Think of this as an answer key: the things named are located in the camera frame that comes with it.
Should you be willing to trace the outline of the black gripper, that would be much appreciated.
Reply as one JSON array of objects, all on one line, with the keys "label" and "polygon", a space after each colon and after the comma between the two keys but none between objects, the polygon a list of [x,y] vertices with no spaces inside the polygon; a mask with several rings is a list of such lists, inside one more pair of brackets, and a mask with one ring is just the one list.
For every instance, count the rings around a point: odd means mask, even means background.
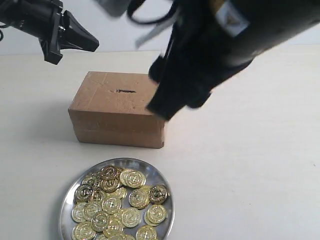
[{"label": "black gripper", "polygon": [[199,108],[210,91],[245,69],[251,60],[227,63],[228,35],[217,24],[207,0],[175,0],[180,11],[174,23],[165,55],[149,69],[158,84],[146,109],[169,121],[185,106]]}]

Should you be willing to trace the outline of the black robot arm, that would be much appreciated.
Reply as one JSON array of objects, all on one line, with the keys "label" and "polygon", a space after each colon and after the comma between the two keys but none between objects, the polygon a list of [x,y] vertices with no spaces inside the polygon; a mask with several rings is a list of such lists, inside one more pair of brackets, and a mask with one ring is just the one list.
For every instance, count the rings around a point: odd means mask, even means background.
[{"label": "black robot arm", "polygon": [[[134,16],[141,0],[100,0],[111,17],[126,15],[134,24],[153,29],[146,41],[171,27],[164,55],[149,68],[157,90],[147,109],[170,120],[184,107],[200,108],[211,90],[248,67],[263,52],[316,26],[317,0],[174,0],[162,17]],[[1,28],[13,27],[39,40],[44,60],[58,64],[61,50],[94,52],[99,41],[60,0],[3,0]]]}]

